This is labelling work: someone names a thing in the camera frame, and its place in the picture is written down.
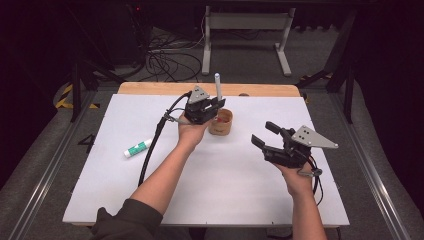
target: forearm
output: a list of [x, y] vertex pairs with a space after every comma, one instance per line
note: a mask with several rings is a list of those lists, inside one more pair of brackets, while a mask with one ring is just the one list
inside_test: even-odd
[[312, 193], [293, 197], [293, 239], [327, 239]]
[[151, 206], [163, 215], [177, 187], [184, 165], [193, 150], [193, 147], [177, 144], [160, 166], [131, 195], [131, 198]]

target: sleeve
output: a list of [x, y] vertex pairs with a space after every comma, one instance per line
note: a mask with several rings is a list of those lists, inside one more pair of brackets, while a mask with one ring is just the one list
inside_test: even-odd
[[154, 239], [162, 218], [149, 205], [127, 199], [115, 216], [110, 215], [105, 208], [98, 210], [96, 223], [91, 229], [91, 240]]

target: wooden cup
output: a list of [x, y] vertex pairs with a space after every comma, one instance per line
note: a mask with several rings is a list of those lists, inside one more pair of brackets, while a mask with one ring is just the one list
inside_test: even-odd
[[230, 133], [233, 122], [233, 113], [225, 108], [218, 110], [218, 116], [209, 125], [209, 132], [213, 135], [226, 136]]

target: person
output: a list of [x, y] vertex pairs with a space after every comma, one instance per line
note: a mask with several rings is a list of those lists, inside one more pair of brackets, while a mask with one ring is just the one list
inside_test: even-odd
[[[184, 114], [180, 119], [187, 121]], [[211, 121], [203, 125], [179, 124], [179, 139], [174, 149], [130, 198], [125, 200], [119, 212], [112, 216], [105, 208], [98, 210], [97, 221], [91, 228], [93, 236], [90, 239], [155, 239], [155, 233], [171, 201], [184, 165], [201, 142]], [[294, 239], [326, 239], [312, 193], [312, 179], [300, 176], [296, 169], [275, 166], [282, 172], [288, 192], [293, 198]]]

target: marker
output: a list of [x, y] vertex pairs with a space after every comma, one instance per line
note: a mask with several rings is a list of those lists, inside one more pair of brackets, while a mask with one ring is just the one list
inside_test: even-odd
[[129, 148], [128, 150], [125, 150], [124, 155], [127, 158], [132, 157], [132, 156], [136, 155], [137, 153], [148, 149], [151, 144], [152, 144], [152, 139], [141, 142], [141, 143], [135, 145], [134, 147]]
[[219, 73], [215, 73], [215, 84], [216, 84], [216, 94], [218, 101], [222, 99], [221, 94], [221, 76], [219, 76]]

